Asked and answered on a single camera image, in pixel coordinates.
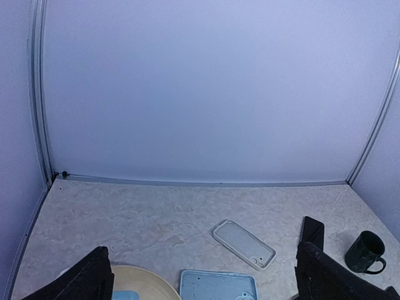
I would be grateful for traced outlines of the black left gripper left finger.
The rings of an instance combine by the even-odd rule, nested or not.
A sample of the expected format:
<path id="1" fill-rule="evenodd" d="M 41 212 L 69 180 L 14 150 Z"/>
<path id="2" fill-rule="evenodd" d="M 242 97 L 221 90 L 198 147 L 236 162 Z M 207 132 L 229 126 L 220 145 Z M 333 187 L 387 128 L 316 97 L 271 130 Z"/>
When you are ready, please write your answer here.
<path id="1" fill-rule="evenodd" d="M 111 299 L 114 274 L 106 246 L 98 246 L 72 268 L 26 299 Z"/>

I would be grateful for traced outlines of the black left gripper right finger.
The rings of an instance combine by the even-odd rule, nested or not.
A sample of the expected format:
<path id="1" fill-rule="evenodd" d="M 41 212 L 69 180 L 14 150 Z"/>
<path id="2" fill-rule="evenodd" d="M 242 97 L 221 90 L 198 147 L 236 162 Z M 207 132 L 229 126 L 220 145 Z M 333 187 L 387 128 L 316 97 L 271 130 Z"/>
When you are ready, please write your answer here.
<path id="1" fill-rule="evenodd" d="M 311 242 L 297 246 L 298 299 L 399 299 L 389 286 L 381 289 L 357 277 Z"/>

